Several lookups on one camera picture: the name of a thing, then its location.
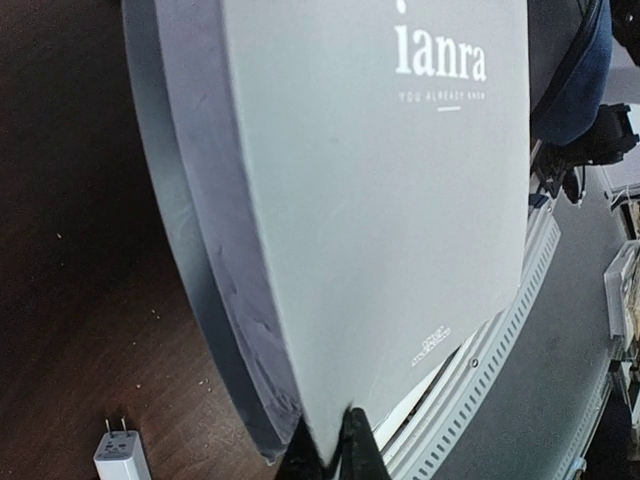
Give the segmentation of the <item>grey hardcover book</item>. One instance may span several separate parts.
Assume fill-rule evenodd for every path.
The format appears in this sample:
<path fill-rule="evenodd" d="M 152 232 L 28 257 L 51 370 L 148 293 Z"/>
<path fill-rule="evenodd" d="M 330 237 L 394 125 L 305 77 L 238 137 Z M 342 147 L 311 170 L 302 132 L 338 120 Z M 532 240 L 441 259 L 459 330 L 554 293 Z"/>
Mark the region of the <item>grey hardcover book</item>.
<path fill-rule="evenodd" d="M 183 285 L 259 451 L 389 415 L 521 284 L 523 1 L 126 1 Z"/>

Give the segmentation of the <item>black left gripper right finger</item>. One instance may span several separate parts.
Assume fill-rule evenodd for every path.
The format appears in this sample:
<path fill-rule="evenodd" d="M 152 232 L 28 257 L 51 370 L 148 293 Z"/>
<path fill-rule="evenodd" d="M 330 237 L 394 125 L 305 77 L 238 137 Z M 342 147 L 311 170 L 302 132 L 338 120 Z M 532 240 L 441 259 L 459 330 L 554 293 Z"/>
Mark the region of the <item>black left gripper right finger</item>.
<path fill-rule="evenodd" d="M 339 480 L 389 480 L 366 413 L 349 408 L 339 438 Z"/>

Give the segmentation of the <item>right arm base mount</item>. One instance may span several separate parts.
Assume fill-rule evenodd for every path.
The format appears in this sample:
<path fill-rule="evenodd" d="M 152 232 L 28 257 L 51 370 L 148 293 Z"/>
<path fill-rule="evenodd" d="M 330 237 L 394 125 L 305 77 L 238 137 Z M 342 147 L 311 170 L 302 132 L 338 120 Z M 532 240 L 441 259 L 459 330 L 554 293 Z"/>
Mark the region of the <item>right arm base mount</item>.
<path fill-rule="evenodd" d="M 631 104 L 603 104 L 594 124 L 576 140 L 565 146 L 542 143 L 532 164 L 539 189 L 551 199 L 564 192 L 578 205 L 586 194 L 586 168 L 617 164 L 639 144 L 631 114 Z"/>

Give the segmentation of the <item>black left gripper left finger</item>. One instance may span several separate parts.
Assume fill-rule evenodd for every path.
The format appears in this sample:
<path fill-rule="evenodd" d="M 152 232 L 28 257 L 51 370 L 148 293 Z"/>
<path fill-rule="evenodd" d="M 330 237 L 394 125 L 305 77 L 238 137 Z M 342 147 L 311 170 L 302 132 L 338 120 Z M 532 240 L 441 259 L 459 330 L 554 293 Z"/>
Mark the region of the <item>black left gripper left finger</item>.
<path fill-rule="evenodd" d="M 323 480 L 324 466 L 304 417 L 301 417 L 275 480 Z"/>

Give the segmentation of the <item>navy blue student backpack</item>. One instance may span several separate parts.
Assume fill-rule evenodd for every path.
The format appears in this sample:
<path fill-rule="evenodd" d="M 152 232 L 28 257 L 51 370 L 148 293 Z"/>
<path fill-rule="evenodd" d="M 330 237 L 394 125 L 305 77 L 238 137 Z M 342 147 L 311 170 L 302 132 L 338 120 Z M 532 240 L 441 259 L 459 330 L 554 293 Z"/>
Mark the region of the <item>navy blue student backpack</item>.
<path fill-rule="evenodd" d="M 529 1 L 530 135 L 564 146 L 593 125 L 612 57 L 608 1 Z"/>

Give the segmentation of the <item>white power adapter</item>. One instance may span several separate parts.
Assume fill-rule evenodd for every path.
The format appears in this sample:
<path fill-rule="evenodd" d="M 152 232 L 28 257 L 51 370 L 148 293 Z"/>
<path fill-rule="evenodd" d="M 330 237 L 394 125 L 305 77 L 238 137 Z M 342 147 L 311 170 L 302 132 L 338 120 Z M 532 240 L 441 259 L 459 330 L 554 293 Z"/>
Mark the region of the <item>white power adapter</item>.
<path fill-rule="evenodd" d="M 124 417 L 121 418 L 120 430 L 114 430 L 108 419 L 105 426 L 106 433 L 93 455 L 99 479 L 151 480 L 140 433 L 129 429 Z"/>

